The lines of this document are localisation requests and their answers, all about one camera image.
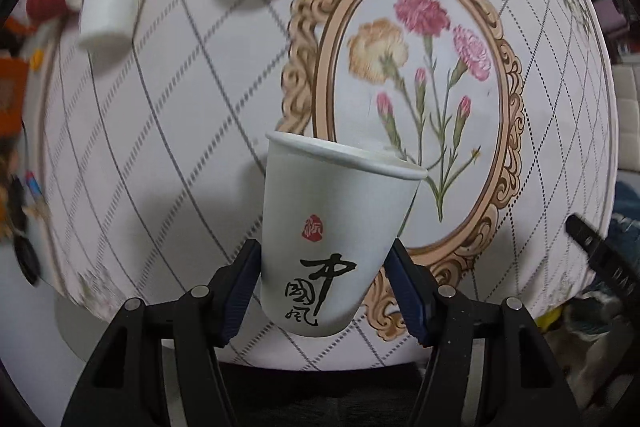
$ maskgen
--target silver screw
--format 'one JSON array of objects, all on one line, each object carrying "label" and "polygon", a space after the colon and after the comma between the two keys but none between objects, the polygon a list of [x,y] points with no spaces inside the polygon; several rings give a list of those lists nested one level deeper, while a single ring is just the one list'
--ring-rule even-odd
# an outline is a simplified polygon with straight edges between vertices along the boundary
[{"label": "silver screw", "polygon": [[447,299],[452,298],[453,295],[456,294],[456,289],[453,286],[449,286],[448,284],[444,284],[443,286],[438,287],[438,293]]},{"label": "silver screw", "polygon": [[204,284],[199,286],[195,286],[191,289],[191,295],[196,299],[202,299],[209,295],[209,288],[207,288]]},{"label": "silver screw", "polygon": [[507,306],[512,310],[518,311],[519,309],[522,309],[522,301],[517,297],[509,297],[507,299]]},{"label": "silver screw", "polygon": [[140,299],[133,297],[132,299],[129,299],[124,303],[124,309],[126,309],[126,311],[128,312],[132,312],[133,310],[137,310],[138,308],[140,308],[140,304],[142,304]]}]

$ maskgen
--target gold ornate frame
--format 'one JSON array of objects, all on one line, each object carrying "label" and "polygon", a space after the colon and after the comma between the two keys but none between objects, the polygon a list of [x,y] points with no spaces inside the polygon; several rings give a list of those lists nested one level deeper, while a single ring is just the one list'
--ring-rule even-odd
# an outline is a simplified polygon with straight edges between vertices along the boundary
[{"label": "gold ornate frame", "polygon": [[[334,68],[344,31],[362,0],[295,0],[289,23],[289,62],[282,73],[285,93],[283,119],[278,130],[302,133],[313,115],[314,135],[335,140]],[[524,129],[522,67],[504,39],[497,10],[488,0],[459,0],[474,17],[488,42],[500,86],[500,126],[490,174],[467,218],[447,237],[421,248],[410,249],[416,263],[430,266],[442,283],[456,285],[463,271],[491,242],[498,210],[507,206],[520,189],[520,136]],[[324,26],[321,42],[316,26]],[[367,318],[385,340],[404,331],[388,280],[381,271],[364,299]]]}]

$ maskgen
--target diamond pattern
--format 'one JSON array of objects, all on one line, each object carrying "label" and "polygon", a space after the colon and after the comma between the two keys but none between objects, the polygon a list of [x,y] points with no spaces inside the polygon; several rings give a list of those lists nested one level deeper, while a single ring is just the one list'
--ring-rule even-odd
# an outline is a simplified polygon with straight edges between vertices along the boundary
[{"label": "diamond pattern", "polygon": [[[145,0],[135,52],[92,68],[75,46],[77,21],[68,22],[44,108],[42,163],[52,255],[73,299],[81,299],[79,274],[101,263],[122,295],[174,299],[207,282],[245,238],[260,237],[264,133],[282,116],[292,1]],[[537,316],[588,278],[583,254],[564,237],[566,215],[607,228],[616,137],[599,58],[606,51],[596,23],[587,37],[563,0],[489,1],[523,67],[522,172],[460,289],[493,302],[520,295]],[[119,304],[87,306],[108,318]],[[308,371],[427,357],[412,337],[383,341],[365,313],[336,335],[306,339],[270,323],[254,298],[238,336],[218,353]]]}]

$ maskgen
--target red logo on cup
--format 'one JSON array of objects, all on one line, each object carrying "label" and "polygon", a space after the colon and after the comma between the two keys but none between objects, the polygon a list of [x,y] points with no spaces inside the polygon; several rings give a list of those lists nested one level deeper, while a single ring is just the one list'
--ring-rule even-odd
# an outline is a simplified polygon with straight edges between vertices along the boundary
[{"label": "red logo on cup", "polygon": [[322,239],[322,220],[316,214],[311,214],[305,221],[302,237],[313,243]]}]

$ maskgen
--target white patterned tablecloth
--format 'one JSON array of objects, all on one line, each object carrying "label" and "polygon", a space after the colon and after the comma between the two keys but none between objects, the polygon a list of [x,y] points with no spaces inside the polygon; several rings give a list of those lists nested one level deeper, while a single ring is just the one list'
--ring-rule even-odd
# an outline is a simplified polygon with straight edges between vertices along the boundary
[{"label": "white patterned tablecloth", "polygon": [[[537,316],[590,279],[563,222],[606,233],[617,115],[589,0],[146,0],[126,56],[90,62],[77,39],[71,18],[40,177],[53,282],[98,317],[178,298],[260,238],[276,128],[430,166],[401,238],[471,298]],[[252,300],[219,355],[330,370],[426,352],[380,274],[339,334],[297,337]]]}]

